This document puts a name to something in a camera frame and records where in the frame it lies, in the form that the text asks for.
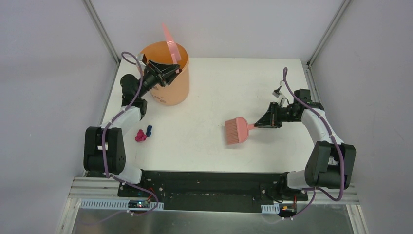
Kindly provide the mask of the pink hand brush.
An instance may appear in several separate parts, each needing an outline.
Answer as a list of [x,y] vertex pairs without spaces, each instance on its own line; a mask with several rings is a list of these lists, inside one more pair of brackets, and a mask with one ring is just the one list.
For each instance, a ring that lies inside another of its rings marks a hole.
[[224,124],[227,145],[244,143],[249,137],[249,131],[256,128],[254,124],[249,124],[243,117],[227,120]]

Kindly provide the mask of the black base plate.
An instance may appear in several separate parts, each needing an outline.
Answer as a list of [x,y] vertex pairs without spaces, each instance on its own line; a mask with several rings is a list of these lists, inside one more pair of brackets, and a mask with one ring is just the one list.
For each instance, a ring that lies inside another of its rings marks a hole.
[[[118,196],[149,195],[150,202],[164,203],[163,210],[261,213],[261,205],[307,201],[307,191],[284,186],[284,173],[217,173],[144,171],[139,184],[121,183]],[[221,192],[201,195],[197,192]]]

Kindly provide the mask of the aluminium frame rail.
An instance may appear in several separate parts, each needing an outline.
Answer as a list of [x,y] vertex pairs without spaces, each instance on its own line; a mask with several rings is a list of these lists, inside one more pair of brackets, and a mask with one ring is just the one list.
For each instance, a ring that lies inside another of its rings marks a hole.
[[[121,189],[121,183],[111,179],[92,178],[92,177],[75,177],[68,195],[68,198],[96,198],[96,199],[138,199],[148,197],[149,195],[138,195],[138,192],[132,192],[131,196],[118,196]],[[220,195],[221,192],[197,192],[201,195]],[[327,197],[321,191],[316,192],[312,204],[333,204],[334,201]],[[360,205],[359,198],[355,187],[345,190],[342,199],[336,204],[340,205]]]

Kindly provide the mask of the blue paper scrap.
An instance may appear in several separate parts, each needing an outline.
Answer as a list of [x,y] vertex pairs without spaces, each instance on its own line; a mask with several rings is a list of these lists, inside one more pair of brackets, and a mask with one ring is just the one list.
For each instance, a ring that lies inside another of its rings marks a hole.
[[150,137],[152,134],[152,125],[148,125],[146,128],[146,136]]

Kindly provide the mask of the orange plastic bucket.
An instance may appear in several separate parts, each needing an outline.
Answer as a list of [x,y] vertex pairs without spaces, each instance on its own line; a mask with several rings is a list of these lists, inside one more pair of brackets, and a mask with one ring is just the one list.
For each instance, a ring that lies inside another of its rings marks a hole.
[[[161,87],[156,85],[150,90],[154,100],[163,105],[177,105],[183,102],[189,94],[189,56],[186,49],[177,44],[181,60],[178,62],[181,73],[171,85]],[[165,41],[159,41],[146,46],[142,51],[147,59],[157,63],[171,64],[172,57]]]

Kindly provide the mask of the pink dustpan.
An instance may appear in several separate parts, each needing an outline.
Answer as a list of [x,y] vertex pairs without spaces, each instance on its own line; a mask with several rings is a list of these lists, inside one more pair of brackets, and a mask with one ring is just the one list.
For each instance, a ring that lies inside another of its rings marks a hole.
[[174,41],[172,35],[170,34],[167,27],[162,23],[162,29],[165,37],[165,42],[167,43],[171,58],[174,64],[177,64],[181,60],[178,46]]

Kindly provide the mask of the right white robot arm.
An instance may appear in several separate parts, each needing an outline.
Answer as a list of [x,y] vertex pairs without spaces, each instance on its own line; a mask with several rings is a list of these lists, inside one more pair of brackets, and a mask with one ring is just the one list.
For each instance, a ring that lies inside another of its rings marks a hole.
[[269,104],[266,113],[254,124],[258,128],[280,128],[284,122],[301,122],[314,143],[304,170],[284,173],[283,183],[277,185],[277,195],[284,200],[296,190],[309,187],[347,189],[353,172],[356,149],[334,135],[321,103],[311,100],[310,91],[294,91],[297,100],[286,107]]

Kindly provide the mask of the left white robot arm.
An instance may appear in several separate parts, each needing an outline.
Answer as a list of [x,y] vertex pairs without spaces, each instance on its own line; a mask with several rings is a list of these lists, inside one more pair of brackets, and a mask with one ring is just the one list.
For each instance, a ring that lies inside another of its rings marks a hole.
[[127,162],[124,136],[146,114],[147,101],[142,97],[156,85],[170,85],[181,72],[178,64],[162,64],[149,60],[142,68],[141,77],[125,74],[121,80],[122,102],[120,111],[100,126],[91,126],[85,132],[84,169],[104,173],[129,182],[136,197],[148,193],[149,185],[141,179],[142,170]]

